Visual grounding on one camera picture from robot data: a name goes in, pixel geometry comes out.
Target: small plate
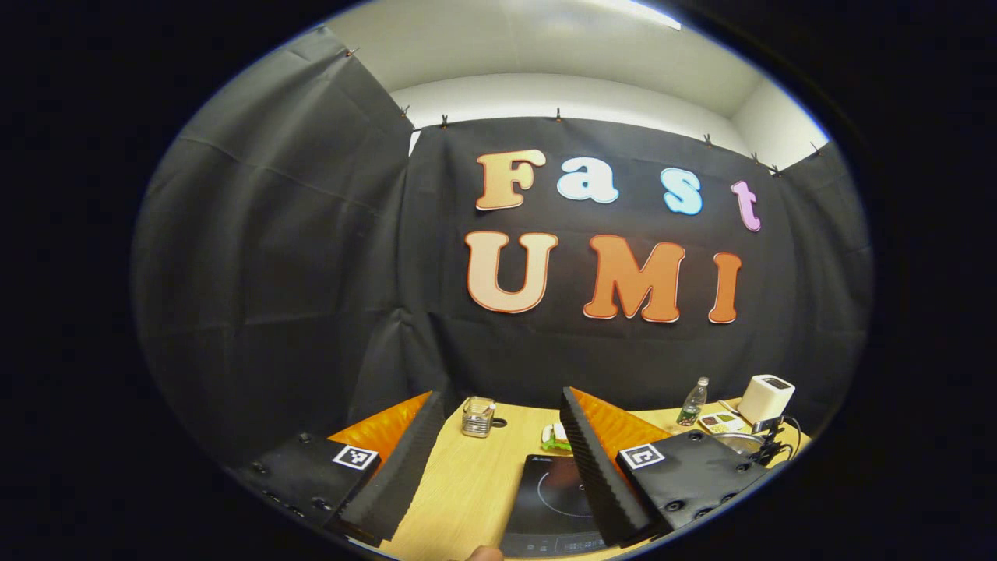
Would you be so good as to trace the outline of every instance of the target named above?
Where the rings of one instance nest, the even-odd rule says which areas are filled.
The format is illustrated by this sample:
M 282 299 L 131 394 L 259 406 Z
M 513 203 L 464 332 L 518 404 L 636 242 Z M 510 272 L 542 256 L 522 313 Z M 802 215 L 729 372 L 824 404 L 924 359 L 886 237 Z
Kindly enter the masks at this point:
M 747 432 L 751 430 L 748 423 L 730 411 L 710 413 L 699 417 L 699 424 L 711 434 L 723 432 Z

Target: orange letter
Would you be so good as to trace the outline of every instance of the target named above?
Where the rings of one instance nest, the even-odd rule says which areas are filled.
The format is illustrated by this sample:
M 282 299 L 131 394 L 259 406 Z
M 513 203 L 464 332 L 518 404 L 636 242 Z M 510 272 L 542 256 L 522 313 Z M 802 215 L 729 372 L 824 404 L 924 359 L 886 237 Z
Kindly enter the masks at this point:
M 515 168 L 513 162 L 525 162 Z M 485 168 L 485 192 L 475 203 L 479 211 L 511 209 L 522 205 L 522 195 L 512 191 L 512 184 L 520 189 L 533 187 L 533 168 L 529 164 L 542 166 L 547 158 L 540 150 L 519 150 L 501 154 L 485 154 L 478 158 Z
M 540 303 L 547 290 L 547 259 L 557 246 L 552 234 L 523 234 L 519 244 L 526 248 L 526 276 L 519 292 L 499 288 L 499 251 L 508 244 L 501 232 L 471 232 L 464 236 L 471 248 L 468 262 L 468 292 L 481 307 L 491 311 L 520 313 Z
M 713 263 L 717 264 L 717 300 L 710 310 L 713 323 L 730 323 L 738 318 L 734 309 L 734 292 L 738 288 L 738 270 L 741 258 L 734 254 L 716 254 Z
M 640 312 L 648 321 L 672 322 L 679 318 L 676 305 L 679 265 L 685 250 L 675 244 L 658 244 L 642 269 L 637 268 L 626 240 L 619 236 L 596 236 L 589 242 L 599 255 L 599 270 L 595 274 L 595 294 L 582 309 L 589 317 L 611 319 L 618 308 L 613 303 L 616 288 L 627 317 L 637 314 L 640 304 L 651 292 L 650 301 Z

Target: black cooktop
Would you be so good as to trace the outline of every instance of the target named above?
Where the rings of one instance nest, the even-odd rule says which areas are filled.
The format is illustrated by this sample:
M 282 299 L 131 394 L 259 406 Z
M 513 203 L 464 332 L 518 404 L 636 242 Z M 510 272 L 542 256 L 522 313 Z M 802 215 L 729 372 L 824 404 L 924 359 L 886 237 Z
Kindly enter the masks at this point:
M 502 553 L 506 557 L 557 557 L 605 548 L 574 458 L 527 456 L 499 546 Z

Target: finger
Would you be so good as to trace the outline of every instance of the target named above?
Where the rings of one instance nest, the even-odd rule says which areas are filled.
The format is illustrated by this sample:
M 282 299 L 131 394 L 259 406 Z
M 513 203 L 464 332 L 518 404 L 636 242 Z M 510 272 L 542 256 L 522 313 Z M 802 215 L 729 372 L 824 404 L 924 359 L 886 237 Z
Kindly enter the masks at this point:
M 478 546 L 468 561 L 503 561 L 505 557 L 501 550 L 487 545 Z

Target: pink letter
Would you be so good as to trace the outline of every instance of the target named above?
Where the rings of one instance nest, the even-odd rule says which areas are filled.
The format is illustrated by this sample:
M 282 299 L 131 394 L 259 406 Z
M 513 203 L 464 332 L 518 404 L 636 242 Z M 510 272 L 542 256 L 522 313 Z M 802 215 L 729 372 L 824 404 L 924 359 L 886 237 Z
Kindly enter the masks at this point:
M 762 229 L 762 221 L 755 216 L 755 209 L 752 203 L 755 201 L 755 194 L 748 191 L 748 184 L 739 181 L 731 186 L 731 191 L 738 196 L 738 207 L 741 208 L 741 221 L 745 227 L 752 232 Z

